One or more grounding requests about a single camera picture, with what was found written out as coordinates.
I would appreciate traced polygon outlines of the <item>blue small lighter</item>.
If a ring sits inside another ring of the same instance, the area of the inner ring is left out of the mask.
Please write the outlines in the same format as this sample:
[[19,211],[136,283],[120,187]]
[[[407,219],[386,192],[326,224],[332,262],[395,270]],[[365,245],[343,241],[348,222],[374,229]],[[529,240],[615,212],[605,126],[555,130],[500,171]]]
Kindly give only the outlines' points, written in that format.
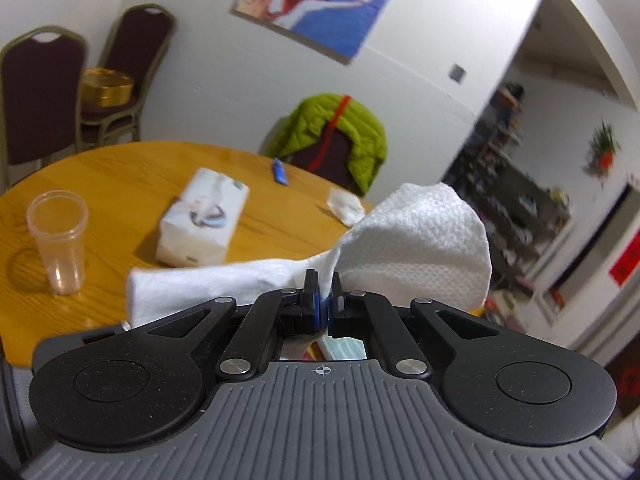
[[274,182],[283,186],[288,186],[288,174],[286,173],[283,162],[274,158],[271,163],[271,170]]

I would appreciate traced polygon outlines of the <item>grey wall switch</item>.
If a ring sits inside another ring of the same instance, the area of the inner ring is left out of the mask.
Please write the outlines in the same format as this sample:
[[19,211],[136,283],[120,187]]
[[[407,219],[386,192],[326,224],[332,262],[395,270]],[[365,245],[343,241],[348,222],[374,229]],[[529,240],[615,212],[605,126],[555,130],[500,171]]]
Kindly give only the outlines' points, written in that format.
[[456,82],[457,84],[462,84],[463,79],[466,76],[466,70],[458,64],[454,64],[451,66],[450,71],[448,73],[448,77]]

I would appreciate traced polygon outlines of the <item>metal shoe rack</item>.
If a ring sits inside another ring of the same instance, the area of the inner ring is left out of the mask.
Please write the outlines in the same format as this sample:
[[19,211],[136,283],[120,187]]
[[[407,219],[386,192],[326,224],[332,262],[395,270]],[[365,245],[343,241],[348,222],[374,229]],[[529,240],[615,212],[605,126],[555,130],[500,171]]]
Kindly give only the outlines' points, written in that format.
[[492,288],[535,291],[534,272],[560,241],[572,217],[564,198],[552,196],[514,164],[523,145],[524,87],[500,86],[447,170],[444,182],[478,214],[489,243]]

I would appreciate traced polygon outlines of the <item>hanging green plant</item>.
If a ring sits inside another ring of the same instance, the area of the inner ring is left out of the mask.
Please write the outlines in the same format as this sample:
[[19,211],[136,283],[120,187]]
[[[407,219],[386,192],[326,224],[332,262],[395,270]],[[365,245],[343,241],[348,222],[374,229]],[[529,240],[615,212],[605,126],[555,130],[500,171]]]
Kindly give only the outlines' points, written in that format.
[[613,168],[614,159],[620,144],[615,139],[611,124],[601,122],[594,130],[589,145],[588,170],[598,178],[606,178]]

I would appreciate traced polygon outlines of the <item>crumpled white tissue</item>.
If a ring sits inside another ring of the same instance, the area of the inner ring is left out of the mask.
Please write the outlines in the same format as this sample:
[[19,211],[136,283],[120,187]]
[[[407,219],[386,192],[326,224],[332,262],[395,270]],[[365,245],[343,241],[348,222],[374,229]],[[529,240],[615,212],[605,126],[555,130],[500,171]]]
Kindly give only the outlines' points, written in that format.
[[332,214],[341,221],[341,224],[348,228],[352,228],[366,215],[366,210],[360,203],[360,199],[341,188],[332,188],[326,204]]

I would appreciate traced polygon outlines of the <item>teal towel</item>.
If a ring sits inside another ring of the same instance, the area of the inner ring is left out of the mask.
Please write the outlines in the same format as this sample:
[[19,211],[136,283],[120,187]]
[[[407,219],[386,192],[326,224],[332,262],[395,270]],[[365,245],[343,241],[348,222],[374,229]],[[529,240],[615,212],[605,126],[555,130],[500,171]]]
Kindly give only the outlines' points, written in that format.
[[366,348],[360,339],[323,336],[318,345],[327,361],[362,361],[367,359]]

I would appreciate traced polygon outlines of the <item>white paper towel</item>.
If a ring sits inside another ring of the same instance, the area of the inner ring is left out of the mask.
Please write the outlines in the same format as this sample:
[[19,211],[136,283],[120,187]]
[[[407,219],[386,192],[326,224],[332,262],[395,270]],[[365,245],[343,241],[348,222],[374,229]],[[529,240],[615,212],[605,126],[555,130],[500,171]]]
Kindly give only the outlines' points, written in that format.
[[318,273],[329,295],[334,275],[346,290],[377,292],[396,306],[432,298],[459,310],[484,304],[491,278],[483,222],[450,186],[401,185],[327,252],[304,260],[262,259],[130,272],[127,318],[138,327],[216,297],[251,304],[263,292],[302,286]]

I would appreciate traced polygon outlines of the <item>clear plastic cup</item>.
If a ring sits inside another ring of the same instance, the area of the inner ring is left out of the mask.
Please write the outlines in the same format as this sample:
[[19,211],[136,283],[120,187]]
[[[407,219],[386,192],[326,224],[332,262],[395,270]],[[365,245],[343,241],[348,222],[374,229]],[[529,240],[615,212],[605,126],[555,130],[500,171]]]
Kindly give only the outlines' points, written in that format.
[[76,294],[84,284],[84,235],[88,208],[77,194],[53,190],[37,196],[28,206],[26,220],[30,234],[57,295]]

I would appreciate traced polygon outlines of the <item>white tissue pack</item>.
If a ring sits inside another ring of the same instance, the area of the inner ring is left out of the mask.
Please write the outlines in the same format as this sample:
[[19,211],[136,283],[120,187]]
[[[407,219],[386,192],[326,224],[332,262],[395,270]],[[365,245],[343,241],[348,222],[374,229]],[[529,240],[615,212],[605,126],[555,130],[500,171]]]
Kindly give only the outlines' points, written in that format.
[[223,264],[249,195],[245,183],[198,168],[160,219],[156,260],[174,268]]

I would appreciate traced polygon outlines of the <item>dark red banquet chair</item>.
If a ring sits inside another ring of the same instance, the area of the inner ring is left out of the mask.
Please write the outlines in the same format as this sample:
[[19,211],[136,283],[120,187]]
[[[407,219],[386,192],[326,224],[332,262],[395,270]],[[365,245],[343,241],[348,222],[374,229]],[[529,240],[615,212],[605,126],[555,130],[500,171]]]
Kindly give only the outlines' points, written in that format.
[[10,168],[43,165],[68,148],[84,148],[80,132],[81,79],[88,44],[61,26],[41,26],[1,49],[1,183]]

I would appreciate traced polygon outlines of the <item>green puffer jacket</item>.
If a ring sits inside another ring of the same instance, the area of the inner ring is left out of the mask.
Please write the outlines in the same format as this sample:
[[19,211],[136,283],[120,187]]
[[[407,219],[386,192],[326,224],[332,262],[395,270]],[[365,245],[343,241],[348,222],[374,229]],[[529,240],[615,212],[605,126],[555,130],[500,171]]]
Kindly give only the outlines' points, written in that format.
[[303,99],[270,134],[262,152],[362,197],[387,159],[386,131],[351,96]]

